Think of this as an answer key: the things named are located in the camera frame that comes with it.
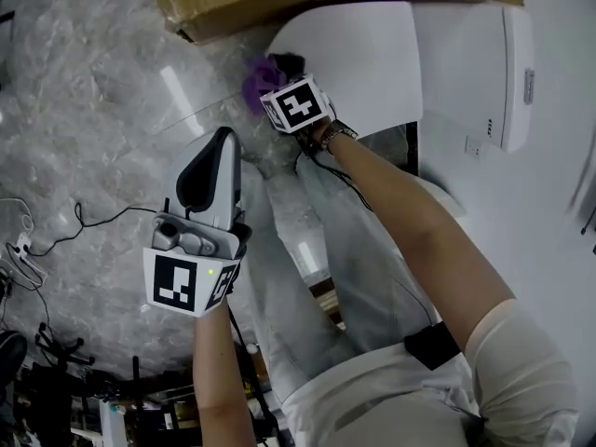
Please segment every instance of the purple cloth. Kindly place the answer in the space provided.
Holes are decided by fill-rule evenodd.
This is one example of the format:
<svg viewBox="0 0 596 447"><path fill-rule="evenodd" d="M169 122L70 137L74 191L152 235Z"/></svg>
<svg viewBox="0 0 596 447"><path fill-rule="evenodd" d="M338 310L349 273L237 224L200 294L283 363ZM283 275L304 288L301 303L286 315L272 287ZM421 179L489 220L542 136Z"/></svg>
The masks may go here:
<svg viewBox="0 0 596 447"><path fill-rule="evenodd" d="M250 61L250 66L252 74L242 83L242 96L251 111L259 115L264 113L261 96L284 86L287 78L278 69L273 57L255 58Z"/></svg>

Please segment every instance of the forearm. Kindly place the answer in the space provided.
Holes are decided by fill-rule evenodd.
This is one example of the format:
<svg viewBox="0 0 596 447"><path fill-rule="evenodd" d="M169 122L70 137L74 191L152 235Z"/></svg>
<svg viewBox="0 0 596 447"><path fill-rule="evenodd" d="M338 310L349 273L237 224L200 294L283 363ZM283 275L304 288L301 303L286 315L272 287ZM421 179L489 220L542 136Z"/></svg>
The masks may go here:
<svg viewBox="0 0 596 447"><path fill-rule="evenodd" d="M193 378L203 444L254 445L227 302L195 322Z"/></svg>
<svg viewBox="0 0 596 447"><path fill-rule="evenodd" d="M329 148L465 348L482 317L513 297L508 286L453 217L410 175L344 134Z"/></svg>

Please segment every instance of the floor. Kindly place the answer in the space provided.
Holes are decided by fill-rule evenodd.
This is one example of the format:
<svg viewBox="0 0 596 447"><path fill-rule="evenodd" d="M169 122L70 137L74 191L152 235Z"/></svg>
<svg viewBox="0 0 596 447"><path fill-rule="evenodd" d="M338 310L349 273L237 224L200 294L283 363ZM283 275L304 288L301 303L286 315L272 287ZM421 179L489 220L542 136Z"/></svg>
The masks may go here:
<svg viewBox="0 0 596 447"><path fill-rule="evenodd" d="M329 275L320 222L292 170L299 149L239 95L246 60L264 51L275 28L197 47L166 31L154 0L0 1L0 14L12 9L0 91L0 197L28 202L34 248L76 231L77 201L89 221L130 204L158 208L161 176L175 155L226 125L237 131L243 158L267 179L279 234L306 282ZM368 143L399 163L401 141L391 130ZM3 246L22 231L21 214L19 204L0 202ZM97 367L127 377L133 354L156 373L188 364L192 352L192 319L145 300L141 248L151 218L127 213L38 261L49 273L41 292L53 331L62 340L84 338L82 352ZM6 257L3 250L4 267ZM231 305L250 338L241 295ZM41 299L16 289L7 325L33 340L45 319Z"/></svg>

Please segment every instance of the sleeve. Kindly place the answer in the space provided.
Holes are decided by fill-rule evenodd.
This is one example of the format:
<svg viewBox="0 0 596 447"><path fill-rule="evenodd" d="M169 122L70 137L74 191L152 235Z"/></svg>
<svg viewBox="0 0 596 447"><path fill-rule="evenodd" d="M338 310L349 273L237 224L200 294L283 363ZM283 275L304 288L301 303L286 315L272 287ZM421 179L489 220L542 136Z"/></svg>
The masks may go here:
<svg viewBox="0 0 596 447"><path fill-rule="evenodd" d="M571 366L517 300L491 310L466 346L485 430L507 446L567 446L578 418Z"/></svg>

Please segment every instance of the white pants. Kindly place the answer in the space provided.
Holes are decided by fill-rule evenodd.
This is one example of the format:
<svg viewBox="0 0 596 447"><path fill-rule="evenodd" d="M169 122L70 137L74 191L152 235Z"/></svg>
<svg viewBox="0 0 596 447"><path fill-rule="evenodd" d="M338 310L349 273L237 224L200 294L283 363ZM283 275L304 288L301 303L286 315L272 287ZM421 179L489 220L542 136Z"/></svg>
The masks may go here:
<svg viewBox="0 0 596 447"><path fill-rule="evenodd" d="M328 155L318 155L335 165ZM331 367L400 343L437 322L395 243L356 194L301 155L296 165L320 218L345 332L325 315L279 239L264 180L243 165L242 206L252 236L243 264L254 330L280 403Z"/></svg>

